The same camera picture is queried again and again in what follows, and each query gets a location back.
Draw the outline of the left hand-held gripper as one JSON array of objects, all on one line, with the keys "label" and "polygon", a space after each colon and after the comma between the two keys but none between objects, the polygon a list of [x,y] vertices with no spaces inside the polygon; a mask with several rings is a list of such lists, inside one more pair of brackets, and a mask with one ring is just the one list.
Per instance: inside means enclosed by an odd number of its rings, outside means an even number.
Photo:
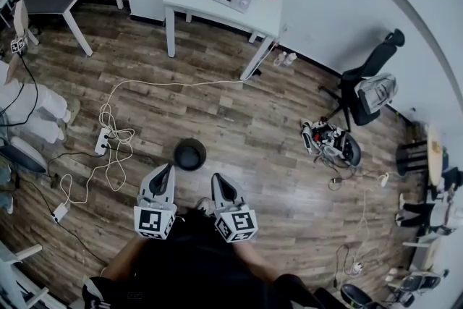
[{"label": "left hand-held gripper", "polygon": [[143,178],[134,207],[134,228],[140,236],[167,239],[177,213],[174,189],[175,168],[171,164],[158,166]]}]

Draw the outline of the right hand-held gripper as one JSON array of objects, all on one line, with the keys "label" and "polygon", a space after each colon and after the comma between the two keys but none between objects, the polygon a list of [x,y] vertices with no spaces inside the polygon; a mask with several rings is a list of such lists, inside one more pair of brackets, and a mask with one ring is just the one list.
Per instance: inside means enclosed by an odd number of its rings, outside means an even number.
[{"label": "right hand-held gripper", "polygon": [[230,177],[215,173],[211,188],[217,208],[215,227],[219,234],[227,243],[251,239],[258,230],[258,223],[255,211],[243,203],[241,187]]}]

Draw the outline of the black mesh waste bin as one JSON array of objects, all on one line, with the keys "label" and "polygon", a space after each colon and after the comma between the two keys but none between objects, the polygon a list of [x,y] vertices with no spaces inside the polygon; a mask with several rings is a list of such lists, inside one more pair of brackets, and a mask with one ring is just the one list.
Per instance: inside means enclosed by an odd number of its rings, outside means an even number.
[{"label": "black mesh waste bin", "polygon": [[194,172],[200,169],[207,159],[205,146],[194,138],[180,140],[174,149],[174,163],[180,169]]}]

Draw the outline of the person's left forearm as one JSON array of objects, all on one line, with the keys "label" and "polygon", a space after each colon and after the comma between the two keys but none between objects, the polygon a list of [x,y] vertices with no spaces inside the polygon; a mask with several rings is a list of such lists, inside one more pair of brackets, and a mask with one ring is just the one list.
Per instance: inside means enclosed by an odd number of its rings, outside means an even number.
[{"label": "person's left forearm", "polygon": [[133,237],[102,270],[101,276],[116,282],[128,280],[147,242],[146,237],[140,235]]}]

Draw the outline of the person's right forearm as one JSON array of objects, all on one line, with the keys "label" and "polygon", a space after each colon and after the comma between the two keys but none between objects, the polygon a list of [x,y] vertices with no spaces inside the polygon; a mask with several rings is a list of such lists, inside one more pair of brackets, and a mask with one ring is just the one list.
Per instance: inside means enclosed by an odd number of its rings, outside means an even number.
[{"label": "person's right forearm", "polygon": [[251,272],[265,282],[275,282],[280,273],[248,241],[232,243],[234,252],[241,258]]}]

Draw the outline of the person's right shoe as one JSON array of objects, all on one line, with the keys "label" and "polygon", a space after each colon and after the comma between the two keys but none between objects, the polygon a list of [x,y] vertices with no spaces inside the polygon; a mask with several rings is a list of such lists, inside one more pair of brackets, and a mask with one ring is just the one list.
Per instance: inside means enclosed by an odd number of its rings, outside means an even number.
[{"label": "person's right shoe", "polygon": [[210,198],[204,197],[199,199],[197,205],[195,206],[195,209],[206,216],[210,216],[214,212],[215,205]]}]

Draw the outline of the white power strip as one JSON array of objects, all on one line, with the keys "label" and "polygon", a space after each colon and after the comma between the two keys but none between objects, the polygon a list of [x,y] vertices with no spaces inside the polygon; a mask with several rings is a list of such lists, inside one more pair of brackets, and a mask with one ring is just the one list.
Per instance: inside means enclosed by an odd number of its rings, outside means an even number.
[{"label": "white power strip", "polygon": [[102,127],[99,133],[97,143],[95,145],[95,152],[99,156],[104,156],[106,151],[109,149],[109,136],[111,134],[111,130]]}]

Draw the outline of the person's black clothing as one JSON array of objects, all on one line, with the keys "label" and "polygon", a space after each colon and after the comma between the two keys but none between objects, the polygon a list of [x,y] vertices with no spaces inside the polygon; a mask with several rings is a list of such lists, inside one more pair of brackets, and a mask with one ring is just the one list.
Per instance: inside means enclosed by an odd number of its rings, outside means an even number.
[{"label": "person's black clothing", "polygon": [[90,277],[82,298],[85,309],[324,309],[298,276],[269,283],[254,275],[196,209],[167,240],[148,238],[128,280]]}]

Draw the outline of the white power adapter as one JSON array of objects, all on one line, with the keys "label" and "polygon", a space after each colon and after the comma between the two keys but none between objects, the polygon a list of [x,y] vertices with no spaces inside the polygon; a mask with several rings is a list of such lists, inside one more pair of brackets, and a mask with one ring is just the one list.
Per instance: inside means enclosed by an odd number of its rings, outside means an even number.
[{"label": "white power adapter", "polygon": [[59,224],[60,221],[67,215],[69,212],[68,205],[66,203],[60,203],[57,208],[51,213],[51,218]]}]

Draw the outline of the grey backpack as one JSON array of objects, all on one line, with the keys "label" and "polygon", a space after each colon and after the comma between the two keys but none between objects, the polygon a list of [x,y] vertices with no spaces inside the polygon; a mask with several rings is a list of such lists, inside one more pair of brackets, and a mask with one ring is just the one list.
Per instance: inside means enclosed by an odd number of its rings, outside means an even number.
[{"label": "grey backpack", "polygon": [[397,94],[396,78],[391,73],[382,73],[357,83],[354,87],[362,107],[368,114],[374,114]]}]

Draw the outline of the black slatted shelf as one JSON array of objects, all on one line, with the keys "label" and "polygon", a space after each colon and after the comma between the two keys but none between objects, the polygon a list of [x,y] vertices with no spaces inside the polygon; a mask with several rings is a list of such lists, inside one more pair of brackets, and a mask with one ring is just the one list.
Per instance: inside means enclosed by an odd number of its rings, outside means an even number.
[{"label": "black slatted shelf", "polygon": [[428,142],[399,145],[396,149],[396,168],[400,176],[411,172],[423,172],[428,169]]}]

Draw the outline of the black office chair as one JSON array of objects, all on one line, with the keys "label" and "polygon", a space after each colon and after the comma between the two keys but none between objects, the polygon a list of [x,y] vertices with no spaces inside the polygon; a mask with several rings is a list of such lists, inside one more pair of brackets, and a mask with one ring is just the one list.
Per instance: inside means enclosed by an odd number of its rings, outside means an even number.
[{"label": "black office chair", "polygon": [[359,67],[347,70],[341,75],[338,88],[341,94],[337,95],[326,87],[320,86],[319,91],[327,93],[337,103],[338,107],[334,109],[329,115],[321,117],[323,122],[329,122],[338,112],[344,113],[345,121],[347,124],[347,132],[352,131],[351,120],[358,126],[365,126],[380,116],[380,110],[374,114],[368,114],[360,99],[357,97],[354,87],[357,83],[379,75],[381,68],[386,62],[405,44],[405,36],[402,31],[395,29],[390,32],[370,53],[366,61]]}]

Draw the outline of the wooden round table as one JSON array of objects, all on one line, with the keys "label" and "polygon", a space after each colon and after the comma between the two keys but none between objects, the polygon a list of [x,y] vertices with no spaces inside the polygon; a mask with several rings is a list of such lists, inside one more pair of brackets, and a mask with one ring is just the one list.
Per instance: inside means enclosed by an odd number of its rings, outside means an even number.
[{"label": "wooden round table", "polygon": [[437,187],[443,170],[443,145],[438,130],[433,124],[427,128],[428,177],[432,186]]}]

